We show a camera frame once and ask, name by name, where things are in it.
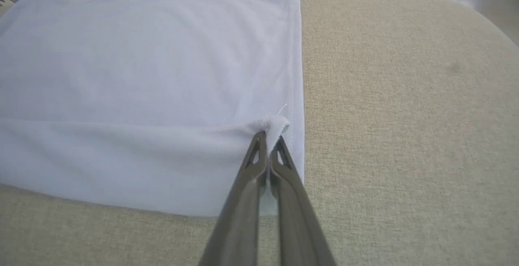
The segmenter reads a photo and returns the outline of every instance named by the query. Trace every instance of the folded fabric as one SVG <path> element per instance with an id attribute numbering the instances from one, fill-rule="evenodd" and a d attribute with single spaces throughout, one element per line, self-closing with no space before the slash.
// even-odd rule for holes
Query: folded fabric
<path id="1" fill-rule="evenodd" d="M 303 177 L 300 24 L 300 0 L 20 0 L 0 18 L 0 182 L 217 215 L 262 130 Z"/>

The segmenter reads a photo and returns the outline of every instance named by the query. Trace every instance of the beige fabric surface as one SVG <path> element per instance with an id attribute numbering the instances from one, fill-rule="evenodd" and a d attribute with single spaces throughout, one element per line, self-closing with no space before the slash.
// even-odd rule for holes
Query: beige fabric surface
<path id="1" fill-rule="evenodd" d="M 306 187 L 340 265 L 519 264 L 519 48 L 448 0 L 302 0 Z M 0 264 L 196 265 L 213 219 L 0 190 Z M 277 262 L 262 220 L 260 259 Z"/>

